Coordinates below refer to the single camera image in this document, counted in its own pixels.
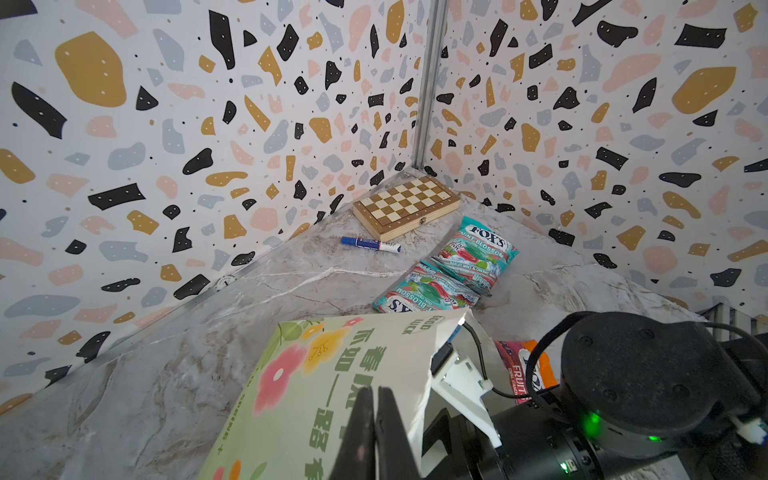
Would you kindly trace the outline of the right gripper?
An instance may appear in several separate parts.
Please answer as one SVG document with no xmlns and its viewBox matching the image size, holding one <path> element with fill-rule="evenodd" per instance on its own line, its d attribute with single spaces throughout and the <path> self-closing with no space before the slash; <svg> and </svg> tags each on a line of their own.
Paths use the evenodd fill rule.
<svg viewBox="0 0 768 480">
<path fill-rule="evenodd" d="M 531 353 L 563 343 L 561 379 L 529 387 L 492 417 L 500 445 L 442 411 L 427 445 L 446 456 L 434 479 L 613 479 L 682 458 L 694 479 L 749 479 L 767 443 L 767 338 L 712 322 L 661 323 L 623 312 L 575 312 Z"/>
</svg>

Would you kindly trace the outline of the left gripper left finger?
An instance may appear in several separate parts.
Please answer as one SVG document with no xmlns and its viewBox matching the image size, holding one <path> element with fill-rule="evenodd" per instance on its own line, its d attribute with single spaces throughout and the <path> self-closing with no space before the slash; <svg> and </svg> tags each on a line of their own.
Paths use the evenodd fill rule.
<svg viewBox="0 0 768 480">
<path fill-rule="evenodd" d="M 373 391 L 357 394 L 330 480 L 375 478 L 375 419 Z"/>
</svg>

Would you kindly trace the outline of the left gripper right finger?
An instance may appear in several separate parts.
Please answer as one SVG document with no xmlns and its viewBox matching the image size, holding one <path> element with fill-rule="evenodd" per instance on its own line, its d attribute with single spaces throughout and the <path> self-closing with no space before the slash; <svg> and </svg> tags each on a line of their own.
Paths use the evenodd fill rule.
<svg viewBox="0 0 768 480">
<path fill-rule="evenodd" d="M 381 480 L 418 480 L 419 469 L 393 391 L 378 388 L 375 417 L 378 478 Z"/>
</svg>

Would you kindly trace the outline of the white floral paper bag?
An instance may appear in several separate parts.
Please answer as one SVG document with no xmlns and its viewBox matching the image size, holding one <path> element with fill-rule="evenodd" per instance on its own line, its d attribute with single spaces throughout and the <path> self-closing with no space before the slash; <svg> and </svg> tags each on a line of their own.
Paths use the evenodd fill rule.
<svg viewBox="0 0 768 480">
<path fill-rule="evenodd" d="M 469 309 L 282 322 L 198 474 L 327 479 L 357 394 L 392 390 L 407 451 L 422 457 L 435 353 Z"/>
</svg>

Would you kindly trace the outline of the orange fruits candy bag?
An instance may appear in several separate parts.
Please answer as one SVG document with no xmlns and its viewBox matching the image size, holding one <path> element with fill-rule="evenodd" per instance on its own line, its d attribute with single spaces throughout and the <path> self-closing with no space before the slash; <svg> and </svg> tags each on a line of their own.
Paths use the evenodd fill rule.
<svg viewBox="0 0 768 480">
<path fill-rule="evenodd" d="M 516 396 L 515 401 L 518 404 L 530 400 L 526 384 L 526 369 L 529 364 L 530 355 L 537 344 L 538 342 L 536 340 L 496 340 L 494 342 L 500 359 L 508 371 L 509 382 L 512 387 L 512 395 Z M 549 389 L 558 385 L 549 357 L 546 353 L 541 354 L 536 362 L 531 385 L 536 391 Z"/>
</svg>

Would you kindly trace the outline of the mint blossom candy bag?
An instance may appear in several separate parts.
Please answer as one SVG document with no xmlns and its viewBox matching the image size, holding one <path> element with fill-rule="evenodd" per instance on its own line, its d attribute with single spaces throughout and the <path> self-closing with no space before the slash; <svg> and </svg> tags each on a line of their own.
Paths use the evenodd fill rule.
<svg viewBox="0 0 768 480">
<path fill-rule="evenodd" d="M 498 232 L 465 216 L 430 260 L 449 277 L 481 296 L 489 296 L 518 254 L 519 250 Z"/>
<path fill-rule="evenodd" d="M 480 296 L 432 265 L 414 264 L 384 293 L 372 307 L 380 313 L 458 310 L 473 307 Z"/>
</svg>

